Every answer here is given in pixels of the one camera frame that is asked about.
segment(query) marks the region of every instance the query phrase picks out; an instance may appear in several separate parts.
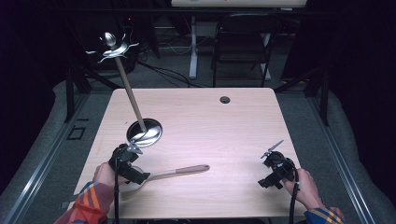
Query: chair seat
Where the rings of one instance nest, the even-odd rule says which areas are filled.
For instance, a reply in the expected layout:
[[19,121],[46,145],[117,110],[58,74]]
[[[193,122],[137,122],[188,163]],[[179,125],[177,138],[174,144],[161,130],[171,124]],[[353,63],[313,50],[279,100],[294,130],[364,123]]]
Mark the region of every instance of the chair seat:
[[261,35],[219,35],[218,41],[221,42],[218,48],[220,63],[260,63],[267,59]]

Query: ladle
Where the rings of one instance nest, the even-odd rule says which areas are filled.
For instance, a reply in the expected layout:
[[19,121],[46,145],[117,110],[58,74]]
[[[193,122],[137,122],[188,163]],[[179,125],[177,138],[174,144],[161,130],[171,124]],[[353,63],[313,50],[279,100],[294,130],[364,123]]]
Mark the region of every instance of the ladle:
[[[134,169],[137,171],[144,173],[143,170],[138,167],[138,166],[132,166]],[[180,175],[180,174],[191,174],[191,173],[196,173],[196,172],[204,172],[210,169],[209,165],[196,165],[196,166],[189,166],[189,167],[184,167],[184,168],[179,168],[176,170],[168,170],[168,171],[162,171],[162,172],[157,172],[157,173],[152,173],[150,176],[143,181],[142,184],[136,184],[136,183],[129,183],[126,185],[120,185],[120,193],[121,193],[121,198],[123,200],[125,199],[125,193],[131,192],[131,191],[137,191],[138,189],[142,188],[143,185],[145,185],[147,182],[153,179],[158,179],[160,177],[168,176],[168,175]]]

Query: colorful sleeve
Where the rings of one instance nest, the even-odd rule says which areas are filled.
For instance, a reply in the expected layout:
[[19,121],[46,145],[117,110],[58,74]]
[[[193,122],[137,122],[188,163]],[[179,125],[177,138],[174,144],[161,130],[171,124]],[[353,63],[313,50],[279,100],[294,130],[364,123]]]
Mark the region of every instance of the colorful sleeve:
[[344,215],[336,207],[320,207],[304,213],[308,224],[345,224]]
[[89,182],[81,190],[73,207],[55,223],[102,223],[114,200],[113,188],[98,182]]

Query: table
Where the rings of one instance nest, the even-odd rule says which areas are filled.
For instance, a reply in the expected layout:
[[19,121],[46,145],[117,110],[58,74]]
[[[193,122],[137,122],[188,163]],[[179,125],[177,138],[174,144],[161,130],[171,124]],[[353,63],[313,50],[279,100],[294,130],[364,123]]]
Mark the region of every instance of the table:
[[[305,7],[306,0],[172,0],[172,7],[280,7],[280,8],[291,8],[291,7]],[[195,17],[191,17],[191,62],[190,62],[190,75],[191,79],[197,78],[197,64],[198,54],[196,48],[196,21]],[[271,75],[269,70],[265,74],[265,79],[270,80]]]
[[[131,200],[120,201],[120,218],[287,217],[285,189],[262,188],[258,181],[272,173],[261,155],[276,148],[300,167],[271,89],[135,89],[143,118],[158,120],[163,136],[141,148],[133,165],[145,172],[208,164],[210,169],[149,181]],[[229,97],[224,104],[220,98]],[[125,90],[115,90],[81,173],[76,193],[92,180],[96,166],[126,142],[136,121]],[[304,207],[296,203],[295,215]],[[109,217],[114,217],[111,206]]]

